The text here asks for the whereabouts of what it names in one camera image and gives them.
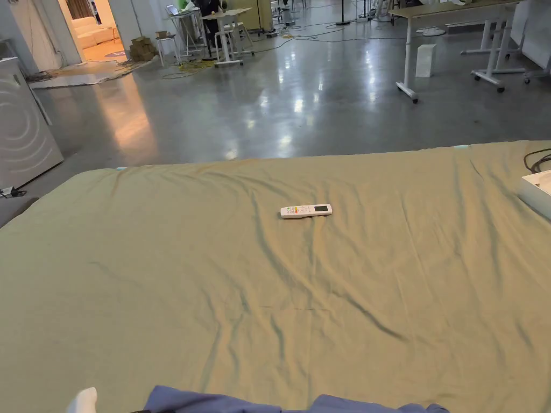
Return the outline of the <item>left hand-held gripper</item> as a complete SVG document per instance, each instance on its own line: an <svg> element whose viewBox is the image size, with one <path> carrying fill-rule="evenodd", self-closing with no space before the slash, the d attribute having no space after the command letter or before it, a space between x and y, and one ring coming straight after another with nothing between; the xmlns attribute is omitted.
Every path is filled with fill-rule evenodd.
<svg viewBox="0 0 551 413"><path fill-rule="evenodd" d="M66 413L96 413L97 389L90 387L79 391L71 400Z"/></svg>

